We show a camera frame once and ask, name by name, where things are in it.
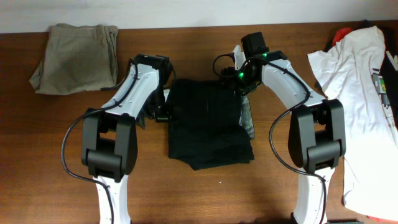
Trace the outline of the black shorts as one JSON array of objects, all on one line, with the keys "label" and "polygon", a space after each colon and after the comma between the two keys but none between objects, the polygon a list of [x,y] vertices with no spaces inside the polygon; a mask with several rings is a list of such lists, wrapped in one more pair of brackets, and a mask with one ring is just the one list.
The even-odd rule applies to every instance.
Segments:
[{"label": "black shorts", "polygon": [[254,160],[254,124],[248,97],[218,81],[175,82],[167,98],[168,157],[193,170]]}]

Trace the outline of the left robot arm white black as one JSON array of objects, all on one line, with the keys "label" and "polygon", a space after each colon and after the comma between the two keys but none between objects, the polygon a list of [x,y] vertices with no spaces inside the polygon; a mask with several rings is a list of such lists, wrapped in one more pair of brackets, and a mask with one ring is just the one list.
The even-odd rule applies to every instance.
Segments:
[{"label": "left robot arm white black", "polygon": [[101,223],[130,223],[127,181],[137,160],[136,122],[165,104],[173,66],[161,55],[138,54],[115,95],[83,120],[81,161],[96,181]]}]

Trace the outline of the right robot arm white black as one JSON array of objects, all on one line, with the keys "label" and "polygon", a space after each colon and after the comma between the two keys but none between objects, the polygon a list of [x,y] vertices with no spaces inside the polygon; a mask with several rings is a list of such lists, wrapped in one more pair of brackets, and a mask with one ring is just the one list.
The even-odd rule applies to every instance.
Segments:
[{"label": "right robot arm white black", "polygon": [[286,111],[269,130],[269,144],[275,151],[273,133],[277,123],[290,115],[288,165],[298,174],[297,203],[291,214],[293,223],[327,223],[326,203],[330,180],[346,152],[345,119],[342,103],[315,92],[293,69],[285,53],[271,51],[262,32],[245,35],[228,54],[234,66],[225,68],[220,79],[241,95],[258,86],[271,89]]}]

